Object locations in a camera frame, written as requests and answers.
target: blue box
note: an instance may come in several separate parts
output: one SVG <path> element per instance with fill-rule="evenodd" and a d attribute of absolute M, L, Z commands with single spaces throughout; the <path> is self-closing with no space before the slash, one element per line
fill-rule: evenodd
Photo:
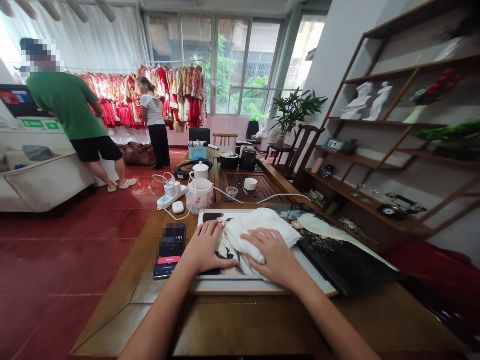
<path fill-rule="evenodd" d="M 188 148 L 188 156 L 190 160 L 197 160 L 197 159 L 208 159 L 209 158 L 209 148 L 208 147 L 194 147 L 190 146 Z"/>

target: white towel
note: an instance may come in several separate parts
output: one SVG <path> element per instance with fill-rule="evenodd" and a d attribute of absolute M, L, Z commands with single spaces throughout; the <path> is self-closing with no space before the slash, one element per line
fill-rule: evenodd
<path fill-rule="evenodd" d="M 250 255 L 259 264 L 265 264 L 265 258 L 260 253 L 260 250 L 250 242 L 240 238 L 242 234 L 248 234 L 249 230 L 258 228 L 279 231 L 289 248 L 295 245 L 301 238 L 297 230 L 283 220 L 275 211 L 268 208 L 261 207 L 246 216 L 233 218 L 225 225 L 228 241 L 230 241 L 231 246 L 236 251 Z"/>

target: vintage telephone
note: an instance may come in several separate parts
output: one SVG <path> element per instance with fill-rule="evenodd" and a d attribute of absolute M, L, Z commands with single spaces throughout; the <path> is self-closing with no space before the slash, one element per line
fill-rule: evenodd
<path fill-rule="evenodd" d="M 388 216 L 389 218 L 392 218 L 393 220 L 402 221 L 410 214 L 414 215 L 414 214 L 427 211 L 427 209 L 424 208 L 423 206 L 418 205 L 416 202 L 413 202 L 412 200 L 407 199 L 406 197 L 397 195 L 394 192 L 389 192 L 385 194 L 385 196 L 393 199 L 392 202 L 395 205 L 384 204 L 380 206 L 377 210 L 381 212 L 383 215 Z"/>

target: sandal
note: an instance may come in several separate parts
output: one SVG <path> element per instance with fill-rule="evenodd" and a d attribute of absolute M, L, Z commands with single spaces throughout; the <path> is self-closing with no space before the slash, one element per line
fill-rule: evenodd
<path fill-rule="evenodd" d="M 125 184 L 119 186 L 120 189 L 125 190 L 128 189 L 129 187 L 135 185 L 137 183 L 137 179 L 128 179 L 125 181 Z"/>

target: kettle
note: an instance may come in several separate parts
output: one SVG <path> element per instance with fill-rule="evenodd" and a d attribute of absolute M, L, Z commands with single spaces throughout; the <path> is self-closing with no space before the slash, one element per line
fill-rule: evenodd
<path fill-rule="evenodd" d="M 240 170 L 253 171 L 257 166 L 257 151 L 252 147 L 245 147 L 240 157 Z"/>
<path fill-rule="evenodd" d="M 193 171 L 190 172 L 190 175 L 194 174 L 195 179 L 208 179 L 209 178 L 209 167 L 200 161 L 197 165 L 193 167 Z"/>
<path fill-rule="evenodd" d="M 235 153 L 240 157 L 242 155 L 242 149 L 245 147 L 251 147 L 252 143 L 248 141 L 237 141 L 235 147 Z"/>

